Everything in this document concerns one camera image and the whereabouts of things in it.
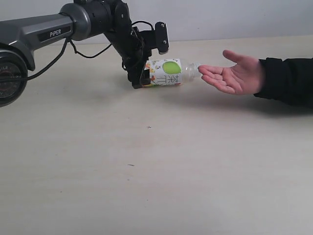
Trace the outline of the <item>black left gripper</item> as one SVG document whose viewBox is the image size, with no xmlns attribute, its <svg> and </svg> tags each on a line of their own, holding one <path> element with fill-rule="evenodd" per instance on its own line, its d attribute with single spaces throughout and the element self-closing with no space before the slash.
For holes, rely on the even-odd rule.
<svg viewBox="0 0 313 235">
<path fill-rule="evenodd" d="M 146 61 L 151 50 L 159 48 L 159 24 L 151 29 L 138 31 L 134 25 L 145 21 L 132 22 L 127 9 L 105 10 L 105 36 L 122 58 L 122 68 L 128 73 L 128 80 L 134 89 L 150 85 L 150 70 Z"/>
</svg>

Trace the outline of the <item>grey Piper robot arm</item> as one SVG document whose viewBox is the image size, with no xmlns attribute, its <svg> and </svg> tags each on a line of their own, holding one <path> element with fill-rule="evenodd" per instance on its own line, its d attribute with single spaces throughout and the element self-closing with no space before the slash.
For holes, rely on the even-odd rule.
<svg viewBox="0 0 313 235">
<path fill-rule="evenodd" d="M 103 34 L 122 58 L 122 68 L 133 88 L 150 83 L 145 65 L 152 50 L 169 50 L 166 24 L 139 31 L 128 5 L 120 0 L 75 0 L 58 14 L 0 23 L 0 104 L 18 99 L 35 70 L 34 51 L 59 40 L 73 44 Z"/>
</svg>

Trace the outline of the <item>open human hand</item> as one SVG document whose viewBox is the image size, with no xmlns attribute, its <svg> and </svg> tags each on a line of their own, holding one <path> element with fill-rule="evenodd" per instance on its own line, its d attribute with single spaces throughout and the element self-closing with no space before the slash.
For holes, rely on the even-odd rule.
<svg viewBox="0 0 313 235">
<path fill-rule="evenodd" d="M 265 72 L 259 59 L 224 50 L 223 57 L 234 62 L 231 67 L 201 65 L 201 78 L 218 91 L 232 95 L 258 93 L 265 81 Z"/>
</svg>

